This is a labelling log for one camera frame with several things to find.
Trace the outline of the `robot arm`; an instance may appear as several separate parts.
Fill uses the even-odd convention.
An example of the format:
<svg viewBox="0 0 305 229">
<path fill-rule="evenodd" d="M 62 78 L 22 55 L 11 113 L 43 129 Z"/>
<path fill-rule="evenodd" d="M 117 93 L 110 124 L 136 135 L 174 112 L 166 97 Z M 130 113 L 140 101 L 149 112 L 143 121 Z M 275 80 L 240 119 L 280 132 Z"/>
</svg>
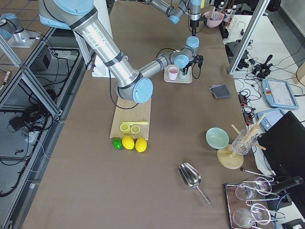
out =
<svg viewBox="0 0 305 229">
<path fill-rule="evenodd" d="M 181 0 L 176 8 L 164 0 L 141 0 L 145 4 L 152 5 L 159 11 L 163 12 L 172 24 L 180 22 L 186 13 L 189 16 L 189 26 L 192 36 L 196 36 L 197 28 L 202 20 L 201 0 Z"/>
<path fill-rule="evenodd" d="M 44 25 L 72 30 L 84 38 L 115 76 L 117 95 L 136 103 L 145 103 L 151 98 L 153 83 L 150 77 L 170 64 L 185 68 L 195 58 L 200 44 L 199 39 L 192 35 L 179 52 L 162 53 L 135 70 L 98 19 L 98 10 L 92 0 L 40 0 L 39 17 Z"/>
</svg>

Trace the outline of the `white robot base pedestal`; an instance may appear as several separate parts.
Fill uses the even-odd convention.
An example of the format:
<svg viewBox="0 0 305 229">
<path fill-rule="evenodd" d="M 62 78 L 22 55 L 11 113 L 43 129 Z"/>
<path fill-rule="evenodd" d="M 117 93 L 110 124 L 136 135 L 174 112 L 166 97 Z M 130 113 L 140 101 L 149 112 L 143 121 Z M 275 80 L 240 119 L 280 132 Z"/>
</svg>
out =
<svg viewBox="0 0 305 229">
<path fill-rule="evenodd" d="M 107 9 L 97 11 L 94 1 L 84 0 L 82 9 L 87 8 L 87 20 L 83 25 L 83 38 L 97 54 L 97 69 L 117 80 L 128 78 L 133 69 L 112 39 L 112 31 Z"/>
</svg>

